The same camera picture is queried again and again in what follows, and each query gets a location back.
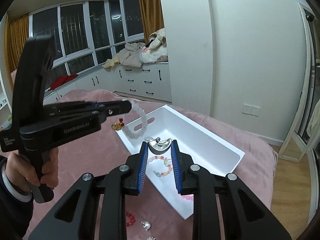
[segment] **electrical outlet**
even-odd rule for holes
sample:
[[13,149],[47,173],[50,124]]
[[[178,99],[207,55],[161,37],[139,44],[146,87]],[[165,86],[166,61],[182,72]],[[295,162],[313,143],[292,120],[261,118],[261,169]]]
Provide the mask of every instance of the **electrical outlet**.
[[242,113],[243,114],[250,114],[252,106],[243,104]]
[[259,116],[260,109],[261,108],[258,106],[252,106],[251,115]]

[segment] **human hand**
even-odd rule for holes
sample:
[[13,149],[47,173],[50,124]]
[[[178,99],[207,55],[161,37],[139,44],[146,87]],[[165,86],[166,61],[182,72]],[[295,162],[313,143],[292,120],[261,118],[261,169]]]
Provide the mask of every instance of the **human hand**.
[[50,160],[42,166],[43,176],[40,181],[35,168],[14,152],[9,154],[5,174],[13,185],[25,192],[30,191],[28,182],[38,187],[40,184],[46,184],[48,187],[56,187],[59,182],[58,153],[58,148],[49,151]]

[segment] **white storage box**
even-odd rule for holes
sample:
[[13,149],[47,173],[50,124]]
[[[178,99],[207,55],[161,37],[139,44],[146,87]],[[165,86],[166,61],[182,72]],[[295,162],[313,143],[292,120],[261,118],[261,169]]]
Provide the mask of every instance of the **white storage box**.
[[[147,136],[160,137],[161,140],[172,138],[177,140],[181,152],[191,155],[195,164],[220,176],[233,172],[244,156],[243,151],[167,105],[147,114],[148,120],[152,117],[154,121],[148,125],[141,138],[130,139],[122,130],[117,132],[131,154],[140,152],[141,144]],[[140,118],[127,126],[133,131],[139,124]],[[162,159],[149,150],[146,175],[171,206],[186,219],[193,214],[193,197],[177,193],[170,148],[161,156]]]

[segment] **pink bedspread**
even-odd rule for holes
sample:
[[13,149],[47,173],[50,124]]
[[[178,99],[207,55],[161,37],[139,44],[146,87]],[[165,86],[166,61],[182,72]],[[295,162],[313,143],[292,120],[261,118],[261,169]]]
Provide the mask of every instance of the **pink bedspread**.
[[[122,98],[105,90],[90,92],[73,90],[63,96],[60,102],[75,100],[101,102],[119,99]],[[139,100],[137,102],[146,113],[163,105]],[[202,114],[179,107],[174,109],[245,152],[244,158],[235,169],[235,174],[270,208],[277,162],[277,154],[273,149],[246,131]],[[137,114],[131,111],[124,116],[124,122],[129,123],[137,118]],[[59,147],[59,185],[54,190],[54,199],[49,203],[35,203],[27,235],[83,173],[90,172],[98,176],[125,163],[129,152],[118,135],[111,130],[111,124],[118,119],[119,117],[110,117],[102,124],[100,131]],[[149,236],[159,240],[191,239],[192,216],[183,220],[147,178],[139,197],[126,196],[126,211],[132,213],[137,221],[127,228],[128,239],[146,240]],[[148,232],[140,224],[143,220],[152,224]]]

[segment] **dark sleeve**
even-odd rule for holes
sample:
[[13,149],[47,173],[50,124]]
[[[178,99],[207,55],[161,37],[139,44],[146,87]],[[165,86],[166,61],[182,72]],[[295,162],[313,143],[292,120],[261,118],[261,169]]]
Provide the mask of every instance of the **dark sleeve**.
[[[6,158],[0,156],[0,168],[3,163],[6,161]],[[0,175],[0,223],[3,225],[9,224],[4,230],[10,232],[12,229],[16,232],[21,238],[26,234],[26,231],[29,227],[30,220],[33,213],[33,198],[27,202],[21,202],[13,197],[10,192],[5,187],[2,176]],[[12,235],[8,239],[17,239]]]

